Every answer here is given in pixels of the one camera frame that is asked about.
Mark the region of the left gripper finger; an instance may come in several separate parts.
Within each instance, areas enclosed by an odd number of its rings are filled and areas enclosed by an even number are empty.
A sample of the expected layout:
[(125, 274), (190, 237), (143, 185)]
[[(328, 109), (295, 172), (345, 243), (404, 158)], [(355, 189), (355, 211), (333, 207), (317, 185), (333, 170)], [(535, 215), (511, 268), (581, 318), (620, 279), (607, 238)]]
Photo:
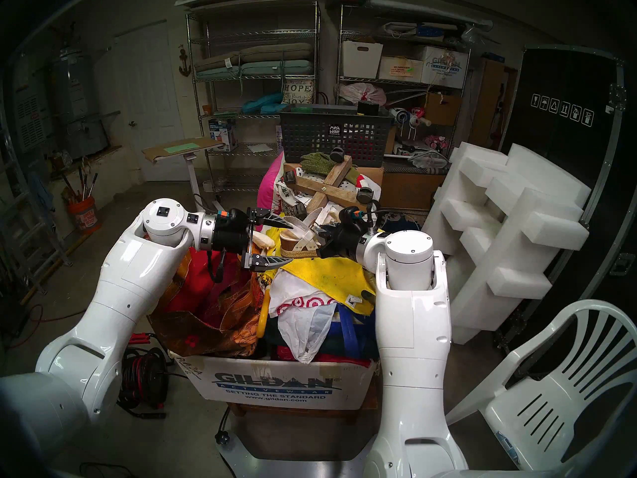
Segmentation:
[(269, 226), (272, 228), (293, 228), (289, 222), (279, 215), (273, 214), (268, 209), (253, 209), (248, 212), (249, 222), (255, 228), (257, 226)]
[(280, 256), (265, 256), (262, 254), (243, 254), (242, 268), (251, 272), (267, 272), (275, 270), (293, 262), (293, 258)]

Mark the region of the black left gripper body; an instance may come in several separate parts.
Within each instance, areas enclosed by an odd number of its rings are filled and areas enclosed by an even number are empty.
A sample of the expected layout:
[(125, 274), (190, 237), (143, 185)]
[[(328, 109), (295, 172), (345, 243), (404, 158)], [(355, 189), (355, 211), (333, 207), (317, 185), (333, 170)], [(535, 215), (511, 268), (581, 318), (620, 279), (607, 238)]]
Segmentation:
[(248, 214), (237, 208), (219, 210), (215, 217), (212, 233), (212, 251), (245, 253), (250, 250), (250, 226)]

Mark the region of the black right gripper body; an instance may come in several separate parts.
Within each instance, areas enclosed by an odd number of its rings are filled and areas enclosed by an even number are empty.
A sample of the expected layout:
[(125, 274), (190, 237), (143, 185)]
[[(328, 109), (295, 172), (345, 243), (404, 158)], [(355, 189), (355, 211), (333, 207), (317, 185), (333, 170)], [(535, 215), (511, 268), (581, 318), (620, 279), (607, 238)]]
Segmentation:
[(343, 258), (363, 259), (367, 242), (371, 238), (371, 227), (366, 224), (340, 223), (339, 229), (332, 236), (323, 236), (327, 243), (338, 243), (343, 246)]

